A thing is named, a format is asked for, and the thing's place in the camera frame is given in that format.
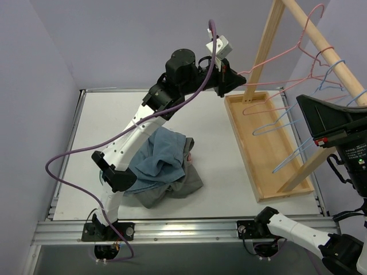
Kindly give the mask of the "blue denim skirt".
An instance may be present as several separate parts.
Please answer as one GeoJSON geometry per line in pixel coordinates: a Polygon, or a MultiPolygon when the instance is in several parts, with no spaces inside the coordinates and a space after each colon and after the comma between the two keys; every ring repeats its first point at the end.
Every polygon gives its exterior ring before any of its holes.
{"type": "Polygon", "coordinates": [[[137,180],[127,194],[137,194],[173,183],[185,175],[186,136],[167,128],[158,128],[132,158],[129,169],[137,180]]]}

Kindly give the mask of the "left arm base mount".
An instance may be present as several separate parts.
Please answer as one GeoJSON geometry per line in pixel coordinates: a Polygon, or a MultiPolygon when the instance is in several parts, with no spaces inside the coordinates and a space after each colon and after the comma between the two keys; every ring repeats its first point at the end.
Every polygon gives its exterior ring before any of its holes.
{"type": "MultiPolygon", "coordinates": [[[[112,224],[125,240],[132,241],[135,233],[135,223],[116,221],[112,224]]],[[[104,226],[93,214],[92,220],[83,227],[81,240],[83,242],[121,241],[122,238],[109,226],[104,226]]]]}

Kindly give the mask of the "blue wire hanger front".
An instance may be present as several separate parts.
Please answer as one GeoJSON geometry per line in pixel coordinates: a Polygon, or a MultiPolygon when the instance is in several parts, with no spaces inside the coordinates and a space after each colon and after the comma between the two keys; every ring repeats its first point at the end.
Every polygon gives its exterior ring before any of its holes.
{"type": "MultiPolygon", "coordinates": [[[[356,96],[352,100],[350,100],[346,104],[346,107],[349,107],[351,104],[353,104],[354,102],[356,102],[364,94],[366,94],[366,90],[364,90],[358,96],[356,96]]],[[[310,146],[312,146],[312,144],[311,144],[311,137],[309,137],[308,139],[306,139],[305,141],[303,141],[296,149],[294,149],[293,152],[288,157],[286,157],[279,165],[277,165],[273,169],[272,173],[274,174],[274,173],[278,172],[279,170],[281,170],[285,165],[287,165],[290,161],[292,161],[293,159],[295,159],[298,155],[302,154],[310,146]]]]}

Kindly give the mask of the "grey pleated skirt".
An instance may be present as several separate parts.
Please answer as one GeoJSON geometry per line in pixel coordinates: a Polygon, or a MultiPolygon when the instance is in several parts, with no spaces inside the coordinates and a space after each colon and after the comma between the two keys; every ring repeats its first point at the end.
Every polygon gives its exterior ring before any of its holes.
{"type": "Polygon", "coordinates": [[[173,183],[165,183],[151,190],[138,192],[136,194],[126,191],[124,196],[135,198],[145,208],[152,209],[156,207],[165,197],[184,199],[192,193],[198,191],[204,186],[204,183],[192,162],[189,163],[186,161],[186,156],[188,153],[191,153],[193,147],[194,139],[192,137],[187,137],[183,149],[182,168],[185,172],[183,177],[179,178],[173,183]]]}

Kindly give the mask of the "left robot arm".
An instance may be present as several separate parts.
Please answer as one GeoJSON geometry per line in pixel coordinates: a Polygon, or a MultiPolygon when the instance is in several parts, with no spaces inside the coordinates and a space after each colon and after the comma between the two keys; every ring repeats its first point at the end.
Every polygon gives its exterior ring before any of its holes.
{"type": "Polygon", "coordinates": [[[214,89],[219,97],[245,84],[246,78],[231,69],[229,50],[218,50],[206,56],[208,66],[201,67],[193,51],[178,49],[165,64],[160,76],[143,98],[124,135],[109,143],[103,151],[95,151],[92,160],[99,167],[103,183],[102,206],[92,216],[95,234],[102,240],[116,232],[118,208],[124,191],[136,182],[130,161],[143,143],[163,126],[183,105],[185,96],[214,89]]]}

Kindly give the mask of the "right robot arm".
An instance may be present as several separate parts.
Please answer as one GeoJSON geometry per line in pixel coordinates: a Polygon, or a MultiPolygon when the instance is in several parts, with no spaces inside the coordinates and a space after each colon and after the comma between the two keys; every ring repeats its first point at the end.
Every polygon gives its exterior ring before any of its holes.
{"type": "MultiPolygon", "coordinates": [[[[296,98],[315,144],[336,148],[350,182],[366,198],[366,107],[346,107],[310,96],[296,98]]],[[[265,207],[255,217],[262,237],[283,237],[312,252],[332,274],[366,274],[366,241],[319,231],[265,207]]]]}

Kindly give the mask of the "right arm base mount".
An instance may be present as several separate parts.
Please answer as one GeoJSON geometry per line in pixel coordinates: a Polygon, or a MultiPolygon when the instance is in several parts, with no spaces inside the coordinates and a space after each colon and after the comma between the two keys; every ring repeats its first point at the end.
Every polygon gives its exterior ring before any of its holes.
{"type": "Polygon", "coordinates": [[[269,232],[253,219],[236,221],[237,235],[240,239],[261,239],[269,237],[269,232]]]}

